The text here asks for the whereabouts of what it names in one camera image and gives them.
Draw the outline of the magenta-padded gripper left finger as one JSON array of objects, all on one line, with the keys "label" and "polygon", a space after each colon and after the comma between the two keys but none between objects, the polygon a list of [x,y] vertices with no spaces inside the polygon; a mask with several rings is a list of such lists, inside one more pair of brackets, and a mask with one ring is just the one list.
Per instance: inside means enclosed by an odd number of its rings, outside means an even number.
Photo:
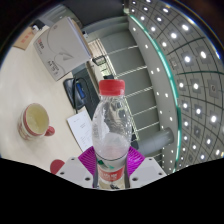
[{"label": "magenta-padded gripper left finger", "polygon": [[97,187],[97,160],[90,147],[79,157],[71,157],[66,162],[54,162],[55,175],[84,188]]}]

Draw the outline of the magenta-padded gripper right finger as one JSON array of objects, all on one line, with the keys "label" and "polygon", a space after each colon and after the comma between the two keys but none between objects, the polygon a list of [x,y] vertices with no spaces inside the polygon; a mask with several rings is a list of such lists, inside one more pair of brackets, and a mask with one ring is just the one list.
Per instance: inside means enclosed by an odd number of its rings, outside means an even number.
[{"label": "magenta-padded gripper right finger", "polygon": [[166,176],[153,157],[144,157],[133,147],[129,148],[126,159],[126,186],[140,188]]}]

